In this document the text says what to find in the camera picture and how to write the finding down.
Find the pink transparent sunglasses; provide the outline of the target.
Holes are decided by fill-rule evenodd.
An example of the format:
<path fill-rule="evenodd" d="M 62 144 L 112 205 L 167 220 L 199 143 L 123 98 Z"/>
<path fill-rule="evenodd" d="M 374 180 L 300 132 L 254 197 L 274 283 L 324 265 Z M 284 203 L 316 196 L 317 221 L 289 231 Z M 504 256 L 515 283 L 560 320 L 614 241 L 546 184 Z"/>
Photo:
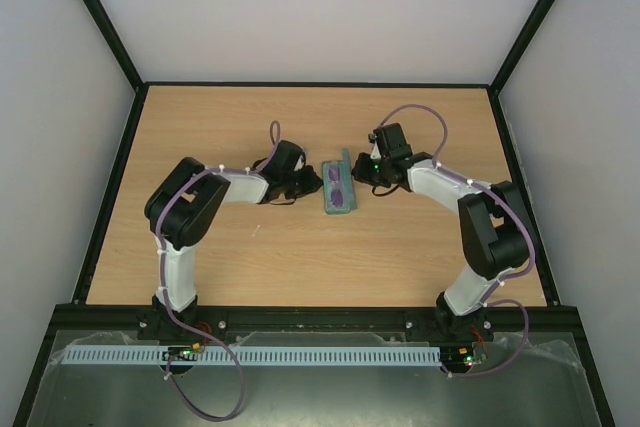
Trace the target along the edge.
<path fill-rule="evenodd" d="M 342 184 L 342 171 L 339 163 L 328 162 L 324 164 L 328 188 L 326 200 L 330 210 L 339 210 L 346 207 L 346 194 Z"/>

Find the grey glasses case green lining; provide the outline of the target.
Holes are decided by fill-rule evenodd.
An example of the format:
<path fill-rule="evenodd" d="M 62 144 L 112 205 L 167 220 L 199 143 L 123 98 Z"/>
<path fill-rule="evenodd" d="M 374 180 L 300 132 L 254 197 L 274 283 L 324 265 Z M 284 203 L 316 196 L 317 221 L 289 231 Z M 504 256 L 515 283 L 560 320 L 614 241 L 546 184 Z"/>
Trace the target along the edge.
<path fill-rule="evenodd" d="M 357 209 L 351 156 L 347 148 L 343 148 L 341 154 L 341 159 L 324 161 L 321 165 L 327 215 L 343 215 Z"/>

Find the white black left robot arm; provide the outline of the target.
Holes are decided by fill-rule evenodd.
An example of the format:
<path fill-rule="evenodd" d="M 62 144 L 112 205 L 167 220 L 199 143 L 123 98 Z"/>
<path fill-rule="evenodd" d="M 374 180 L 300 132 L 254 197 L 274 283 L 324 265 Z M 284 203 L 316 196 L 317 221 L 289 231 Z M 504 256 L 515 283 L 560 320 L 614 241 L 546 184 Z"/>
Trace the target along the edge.
<path fill-rule="evenodd" d="M 196 246 L 207 235 L 221 206 L 291 204 L 323 187 L 302 147 L 276 140 L 266 158 L 250 167 L 207 166 L 183 158 L 147 201 L 144 215 L 154 234 L 159 285 L 154 306 L 170 322 L 191 332 L 184 313 L 197 305 Z"/>

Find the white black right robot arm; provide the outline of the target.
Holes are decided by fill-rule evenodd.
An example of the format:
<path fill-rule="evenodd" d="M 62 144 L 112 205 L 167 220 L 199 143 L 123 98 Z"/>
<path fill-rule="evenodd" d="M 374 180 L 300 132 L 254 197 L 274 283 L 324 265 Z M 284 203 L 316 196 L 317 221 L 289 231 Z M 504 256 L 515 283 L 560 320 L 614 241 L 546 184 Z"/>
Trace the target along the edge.
<path fill-rule="evenodd" d="M 490 184 L 444 166 L 433 154 L 415 153 L 398 123 L 369 134 L 372 150 L 358 155 L 355 181 L 372 188 L 402 188 L 458 215 L 465 264 L 436 300 L 435 322 L 446 338 L 465 334 L 479 321 L 493 292 L 536 264 L 537 241 L 518 188 Z"/>

